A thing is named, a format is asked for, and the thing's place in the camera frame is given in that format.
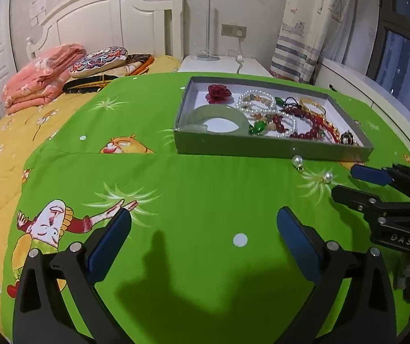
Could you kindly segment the pearl earring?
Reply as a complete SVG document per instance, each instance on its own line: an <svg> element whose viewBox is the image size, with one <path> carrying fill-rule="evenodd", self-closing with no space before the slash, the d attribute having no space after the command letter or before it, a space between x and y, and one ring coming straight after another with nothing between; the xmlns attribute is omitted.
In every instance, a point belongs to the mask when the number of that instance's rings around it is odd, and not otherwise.
<svg viewBox="0 0 410 344"><path fill-rule="evenodd" d="M325 184L329 184L333 182L333 173L332 172L325 172L322 176L322 181Z"/></svg>
<svg viewBox="0 0 410 344"><path fill-rule="evenodd" d="M295 169L298 172L303 172L304 170L304 163L303 163L303 158L300 155L295 155L291 159L292 166L295 167Z"/></svg>

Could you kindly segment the red cord gold charm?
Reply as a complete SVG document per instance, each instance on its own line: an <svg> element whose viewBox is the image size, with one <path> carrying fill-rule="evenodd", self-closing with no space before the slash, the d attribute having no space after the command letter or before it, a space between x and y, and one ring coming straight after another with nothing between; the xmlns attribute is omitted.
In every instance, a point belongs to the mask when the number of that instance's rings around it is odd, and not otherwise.
<svg viewBox="0 0 410 344"><path fill-rule="evenodd" d="M328 132L336 143L340 143L340 133L337 127L327 121L324 116L314 116L314 121L322 131Z"/></svg>

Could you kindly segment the grey shallow jewelry box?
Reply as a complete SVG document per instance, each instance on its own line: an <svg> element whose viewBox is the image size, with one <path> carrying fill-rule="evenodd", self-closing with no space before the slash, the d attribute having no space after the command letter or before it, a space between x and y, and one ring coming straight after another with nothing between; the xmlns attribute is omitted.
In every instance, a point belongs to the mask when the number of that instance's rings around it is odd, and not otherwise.
<svg viewBox="0 0 410 344"><path fill-rule="evenodd" d="M229 104L209 104L206 100L208 86L225 85L232 93L233 102ZM201 134L178 130L183 116L195 108L206 105L234 104L244 92L252 94L265 92L268 97L285 99L293 97L299 101L303 97L313 99L326 109L326 119L338 128L340 135L350 130L358 146L336 143L330 135L324 140L301 140L282 137L276 131L267 130L261 135L231 136L220 134ZM174 142L179 153L192 155L231 155L245 157L284 158L300 155L305 159L366 162L374 146L353 118L336 102L336 93L323 92L308 86L302 88L291 82L268 82L261 78L224 78L217 76L194 75L190 78L182 96L181 106L174 122Z"/></svg>

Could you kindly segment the gold bangle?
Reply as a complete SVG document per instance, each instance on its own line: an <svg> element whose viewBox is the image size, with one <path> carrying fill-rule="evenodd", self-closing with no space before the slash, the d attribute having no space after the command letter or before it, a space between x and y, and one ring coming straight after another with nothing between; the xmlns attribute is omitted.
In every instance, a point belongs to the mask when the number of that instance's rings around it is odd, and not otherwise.
<svg viewBox="0 0 410 344"><path fill-rule="evenodd" d="M313 99L303 97L299 100L299 104L301 105L302 109L306 112L309 112L315 116L320 116L322 118L325 118L326 116L325 107L315 102Z"/></svg>

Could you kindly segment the white window cabinet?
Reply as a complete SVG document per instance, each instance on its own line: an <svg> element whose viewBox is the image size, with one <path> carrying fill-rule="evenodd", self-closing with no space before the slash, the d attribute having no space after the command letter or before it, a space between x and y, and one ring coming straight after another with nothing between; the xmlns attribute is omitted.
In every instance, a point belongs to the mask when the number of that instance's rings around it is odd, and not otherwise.
<svg viewBox="0 0 410 344"><path fill-rule="evenodd" d="M315 70L314 84L366 103L387 123L410 152L410 112L377 82L344 64L322 58Z"/></svg>

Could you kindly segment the yellow daisy quilt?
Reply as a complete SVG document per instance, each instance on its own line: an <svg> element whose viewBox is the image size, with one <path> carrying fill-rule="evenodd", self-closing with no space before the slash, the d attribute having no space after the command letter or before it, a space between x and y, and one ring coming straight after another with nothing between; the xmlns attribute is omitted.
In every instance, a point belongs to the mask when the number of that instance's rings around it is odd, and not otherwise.
<svg viewBox="0 0 410 344"><path fill-rule="evenodd" d="M171 138L188 77L167 58L100 92L63 93L0 121L0 333L13 338L15 293L28 252L53 253L94 230L90 218L134 203L132 231L103 299L122 327L141 336L119 292L144 276L164 247L167 178L178 167Z"/></svg>

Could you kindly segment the striped printed curtain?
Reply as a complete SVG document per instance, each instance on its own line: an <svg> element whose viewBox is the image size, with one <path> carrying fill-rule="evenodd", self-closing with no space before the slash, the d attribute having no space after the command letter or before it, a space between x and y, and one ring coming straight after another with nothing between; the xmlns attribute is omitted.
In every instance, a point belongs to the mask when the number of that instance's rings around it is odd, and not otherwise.
<svg viewBox="0 0 410 344"><path fill-rule="evenodd" d="M286 0L269 72L310 82L318 59L347 20L352 0Z"/></svg>

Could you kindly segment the red rose brooch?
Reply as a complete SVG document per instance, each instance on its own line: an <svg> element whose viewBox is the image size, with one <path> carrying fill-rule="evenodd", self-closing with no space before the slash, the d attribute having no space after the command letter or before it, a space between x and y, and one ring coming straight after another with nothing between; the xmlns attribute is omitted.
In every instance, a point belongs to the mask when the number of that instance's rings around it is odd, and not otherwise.
<svg viewBox="0 0 410 344"><path fill-rule="evenodd" d="M229 104L233 102L231 91L221 84L212 84L208 86L206 100L209 104Z"/></svg>

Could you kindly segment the white nightstand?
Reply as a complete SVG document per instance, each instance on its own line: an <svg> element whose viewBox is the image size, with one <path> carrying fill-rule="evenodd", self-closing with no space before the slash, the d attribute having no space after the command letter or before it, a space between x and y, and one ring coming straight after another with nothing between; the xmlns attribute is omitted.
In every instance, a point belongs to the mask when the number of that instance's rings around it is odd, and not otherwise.
<svg viewBox="0 0 410 344"><path fill-rule="evenodd" d="M188 55L182 61L178 72L217 72L242 75L256 75L271 78L271 74L255 59L242 58L242 66L234 57L220 56L219 60L201 60Z"/></svg>

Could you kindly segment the green jade bangle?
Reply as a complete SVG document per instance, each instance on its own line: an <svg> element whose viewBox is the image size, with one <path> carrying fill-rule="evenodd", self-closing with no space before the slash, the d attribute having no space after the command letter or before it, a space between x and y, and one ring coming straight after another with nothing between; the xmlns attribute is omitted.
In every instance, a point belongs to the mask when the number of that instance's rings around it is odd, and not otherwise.
<svg viewBox="0 0 410 344"><path fill-rule="evenodd" d="M249 127L248 118L241 111L226 105L200 106L178 123L181 131L231 136L247 136Z"/></svg>

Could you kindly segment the slim desk lamp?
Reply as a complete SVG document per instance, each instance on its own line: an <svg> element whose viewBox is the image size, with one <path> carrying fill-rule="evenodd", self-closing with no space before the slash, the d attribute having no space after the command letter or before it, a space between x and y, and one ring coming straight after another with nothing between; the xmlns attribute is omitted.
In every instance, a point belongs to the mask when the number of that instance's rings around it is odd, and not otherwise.
<svg viewBox="0 0 410 344"><path fill-rule="evenodd" d="M196 58L202 61L218 61L220 58L211 53L210 50L210 23L211 23L211 0L206 0L206 31L205 31L205 47L201 49Z"/></svg>

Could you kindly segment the folded pink blanket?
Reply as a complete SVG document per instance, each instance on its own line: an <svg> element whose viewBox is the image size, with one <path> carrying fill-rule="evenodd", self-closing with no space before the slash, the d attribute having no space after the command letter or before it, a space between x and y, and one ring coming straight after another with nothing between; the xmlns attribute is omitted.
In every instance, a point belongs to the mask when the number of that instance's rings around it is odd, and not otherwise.
<svg viewBox="0 0 410 344"><path fill-rule="evenodd" d="M1 99L6 113L50 103L62 93L69 69L85 55L79 44L62 44L31 60L4 85Z"/></svg>

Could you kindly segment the embroidered patterned pillow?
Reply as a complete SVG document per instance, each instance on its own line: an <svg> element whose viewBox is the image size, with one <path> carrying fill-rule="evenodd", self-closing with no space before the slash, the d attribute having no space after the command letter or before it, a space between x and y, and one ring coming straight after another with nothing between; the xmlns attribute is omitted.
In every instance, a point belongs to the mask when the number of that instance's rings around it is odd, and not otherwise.
<svg viewBox="0 0 410 344"><path fill-rule="evenodd" d="M116 46L89 53L70 67L69 74L74 79L82 79L117 68L125 64L128 54L124 47Z"/></svg>

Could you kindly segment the black yellow folded cloth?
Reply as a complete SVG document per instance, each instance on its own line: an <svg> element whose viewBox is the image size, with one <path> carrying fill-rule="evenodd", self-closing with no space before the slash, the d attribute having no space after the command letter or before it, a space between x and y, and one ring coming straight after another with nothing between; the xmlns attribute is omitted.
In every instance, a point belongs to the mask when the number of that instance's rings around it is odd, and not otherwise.
<svg viewBox="0 0 410 344"><path fill-rule="evenodd" d="M66 94L99 92L115 79L131 75L141 75L147 72L148 67L153 62L154 56L151 54L132 54L124 65L117 68L108 69L107 71L83 77L82 79L69 79L63 85L63 92Z"/></svg>

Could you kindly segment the wall power socket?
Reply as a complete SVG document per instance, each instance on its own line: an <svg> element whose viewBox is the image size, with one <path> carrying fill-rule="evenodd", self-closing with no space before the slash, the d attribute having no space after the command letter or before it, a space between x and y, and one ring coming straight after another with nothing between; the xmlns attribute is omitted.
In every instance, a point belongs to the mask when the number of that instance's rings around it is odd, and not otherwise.
<svg viewBox="0 0 410 344"><path fill-rule="evenodd" d="M244 39L246 37L247 28L245 26L237 26L231 24L221 25L221 35Z"/></svg>

